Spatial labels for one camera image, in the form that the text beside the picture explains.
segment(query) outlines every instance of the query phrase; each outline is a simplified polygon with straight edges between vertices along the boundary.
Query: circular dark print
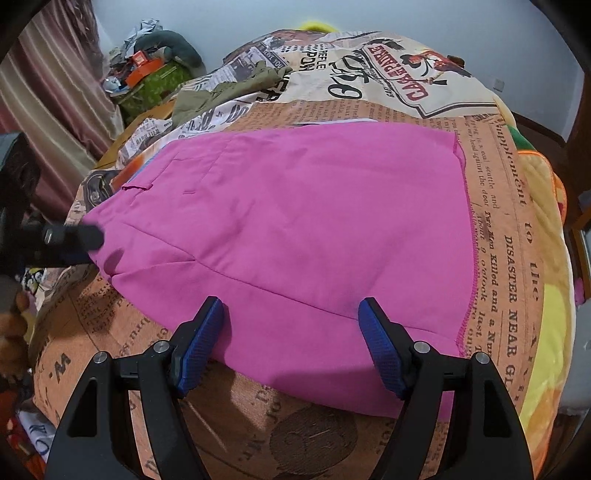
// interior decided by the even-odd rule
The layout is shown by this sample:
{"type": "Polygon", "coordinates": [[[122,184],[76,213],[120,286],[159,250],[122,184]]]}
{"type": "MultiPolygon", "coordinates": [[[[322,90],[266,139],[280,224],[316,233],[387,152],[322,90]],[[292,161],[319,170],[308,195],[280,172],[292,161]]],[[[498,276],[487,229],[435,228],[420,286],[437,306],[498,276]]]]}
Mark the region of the circular dark print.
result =
{"type": "Polygon", "coordinates": [[[357,445],[353,414],[320,405],[292,413],[271,432],[279,468],[296,475],[320,473],[346,459],[357,445]]]}

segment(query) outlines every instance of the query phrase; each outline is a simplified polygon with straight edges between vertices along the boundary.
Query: green fabric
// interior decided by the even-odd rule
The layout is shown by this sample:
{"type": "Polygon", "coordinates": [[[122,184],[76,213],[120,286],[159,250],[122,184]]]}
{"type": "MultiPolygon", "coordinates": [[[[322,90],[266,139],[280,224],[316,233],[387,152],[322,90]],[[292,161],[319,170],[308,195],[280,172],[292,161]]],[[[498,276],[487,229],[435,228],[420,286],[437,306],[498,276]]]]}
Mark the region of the green fabric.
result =
{"type": "Polygon", "coordinates": [[[173,127],[177,128],[196,116],[235,98],[259,92],[265,88],[272,88],[290,71],[289,67],[277,70],[268,67],[264,61],[259,61],[255,65],[252,75],[241,82],[223,82],[211,92],[181,90],[174,104],[173,127]]]}
{"type": "Polygon", "coordinates": [[[519,130],[510,125],[507,125],[507,127],[509,128],[509,132],[511,132],[511,136],[513,137],[513,142],[515,142],[517,150],[535,150],[534,146],[529,142],[529,140],[519,133],[519,130]]]}
{"type": "Polygon", "coordinates": [[[144,77],[125,95],[113,97],[121,107],[125,126],[134,121],[139,114],[159,105],[179,84],[191,80],[193,76],[182,65],[171,61],[162,68],[144,77]]]}

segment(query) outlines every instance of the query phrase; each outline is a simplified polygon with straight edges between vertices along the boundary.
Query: bed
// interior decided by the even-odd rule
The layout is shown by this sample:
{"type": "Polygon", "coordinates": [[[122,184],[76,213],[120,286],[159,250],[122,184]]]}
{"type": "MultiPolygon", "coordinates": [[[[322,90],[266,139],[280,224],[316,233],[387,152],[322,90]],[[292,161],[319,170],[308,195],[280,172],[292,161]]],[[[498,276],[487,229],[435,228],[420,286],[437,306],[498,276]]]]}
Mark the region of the bed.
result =
{"type": "MultiPolygon", "coordinates": [[[[116,157],[136,129],[145,133],[145,119],[171,114],[175,95],[138,118],[98,165],[122,170],[111,182],[113,189],[168,143],[222,130],[369,119],[455,132],[467,159],[478,271],[462,348],[466,356],[481,350],[495,361],[538,474],[574,336],[572,272],[557,201],[560,180],[547,160],[534,150],[517,149],[509,130],[516,127],[511,112],[467,70],[393,34],[280,30],[239,48],[222,69],[183,89],[210,89],[228,75],[239,80],[258,61],[293,71],[274,88],[215,106],[172,131],[158,130],[155,141],[131,160],[116,157]],[[423,68],[429,72],[425,76],[423,68]]],[[[86,209],[81,187],[69,222],[78,222],[86,209]]],[[[30,355],[35,403],[57,424],[94,353],[133,355],[172,332],[144,316],[93,265],[52,271],[50,278],[30,355]]],[[[131,397],[138,451],[146,473],[155,476],[138,400],[131,397]]],[[[390,418],[290,397],[215,361],[181,406],[213,478],[367,478],[394,425],[390,418]],[[313,440],[318,432],[310,428],[323,434],[313,440]],[[294,432],[306,440],[291,442],[294,432]],[[311,451],[329,453],[307,455],[311,451]]],[[[446,432],[441,421],[423,476],[435,473],[446,432]]]]}

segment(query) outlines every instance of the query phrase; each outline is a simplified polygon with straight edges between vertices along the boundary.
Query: silver bolt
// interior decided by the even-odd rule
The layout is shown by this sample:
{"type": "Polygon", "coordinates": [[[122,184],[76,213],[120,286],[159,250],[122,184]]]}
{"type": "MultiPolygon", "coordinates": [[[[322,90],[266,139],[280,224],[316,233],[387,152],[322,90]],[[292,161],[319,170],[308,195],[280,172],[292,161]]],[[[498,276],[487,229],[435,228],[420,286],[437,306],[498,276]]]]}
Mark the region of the silver bolt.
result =
{"type": "Polygon", "coordinates": [[[169,347],[170,344],[166,340],[160,340],[159,342],[156,342],[154,344],[154,352],[164,353],[166,350],[169,349],[169,347]]]}
{"type": "Polygon", "coordinates": [[[486,365],[488,362],[491,361],[491,357],[489,357],[486,353],[484,352],[478,352],[476,354],[476,361],[482,365],[486,365]]]}
{"type": "Polygon", "coordinates": [[[431,351],[431,345],[427,342],[414,342],[414,349],[418,353],[429,353],[431,351]]]}
{"type": "Polygon", "coordinates": [[[101,364],[107,360],[107,352],[99,352],[92,358],[96,364],[101,364]]]}
{"type": "Polygon", "coordinates": [[[45,238],[43,241],[46,245],[49,245],[51,242],[51,238],[53,237],[53,230],[50,228],[47,232],[45,232],[45,238]]]}

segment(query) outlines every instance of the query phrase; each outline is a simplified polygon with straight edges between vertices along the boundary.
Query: baseboard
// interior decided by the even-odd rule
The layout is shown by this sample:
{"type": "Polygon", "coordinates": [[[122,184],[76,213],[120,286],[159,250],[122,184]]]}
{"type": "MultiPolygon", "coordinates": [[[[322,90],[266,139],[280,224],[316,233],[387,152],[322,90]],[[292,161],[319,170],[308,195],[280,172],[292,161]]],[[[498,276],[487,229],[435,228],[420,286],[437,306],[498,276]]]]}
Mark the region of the baseboard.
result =
{"type": "Polygon", "coordinates": [[[512,113],[513,113],[513,116],[515,117],[515,121],[517,121],[517,123],[525,125],[527,128],[531,128],[532,130],[538,132],[539,134],[544,135],[545,137],[548,137],[551,140],[554,140],[561,147],[566,146],[566,142],[564,141],[564,138],[562,138],[562,136],[559,135],[558,133],[550,130],[550,128],[547,128],[544,125],[540,125],[538,122],[534,122],[533,120],[530,120],[529,118],[527,118],[523,115],[520,115],[518,113],[515,113],[515,112],[512,112],[512,113]]]}

